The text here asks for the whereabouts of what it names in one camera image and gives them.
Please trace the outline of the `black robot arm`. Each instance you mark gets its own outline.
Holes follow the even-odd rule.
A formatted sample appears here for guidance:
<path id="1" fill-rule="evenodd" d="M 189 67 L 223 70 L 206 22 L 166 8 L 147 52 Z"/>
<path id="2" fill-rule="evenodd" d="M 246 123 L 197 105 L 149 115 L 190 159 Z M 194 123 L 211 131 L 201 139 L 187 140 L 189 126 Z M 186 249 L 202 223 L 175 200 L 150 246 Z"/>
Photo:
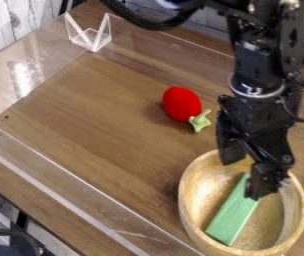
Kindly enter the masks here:
<path id="1" fill-rule="evenodd" d="M 286 134 L 300 113 L 304 78 L 304 0 L 206 0 L 226 19 L 234 52 L 230 95 L 217 98 L 215 141 L 229 165 L 253 159 L 244 196 L 278 191 L 294 158 Z"/>

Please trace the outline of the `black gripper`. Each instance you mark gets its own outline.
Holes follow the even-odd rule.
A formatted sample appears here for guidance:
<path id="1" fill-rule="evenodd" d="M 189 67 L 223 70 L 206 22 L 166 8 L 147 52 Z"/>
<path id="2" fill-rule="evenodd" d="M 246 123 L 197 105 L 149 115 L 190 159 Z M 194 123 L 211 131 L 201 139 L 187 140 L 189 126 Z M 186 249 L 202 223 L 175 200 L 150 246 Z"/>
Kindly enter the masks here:
<path id="1" fill-rule="evenodd" d="M 301 90 L 285 89 L 268 98 L 236 94 L 219 95 L 215 121 L 215 144 L 223 165 L 236 163 L 249 154 L 250 177 L 245 181 L 244 197 L 257 201 L 278 191 L 289 177 L 285 169 L 273 165 L 292 165 L 294 158 L 286 134 L 297 122 L 294 116 L 301 103 Z"/>

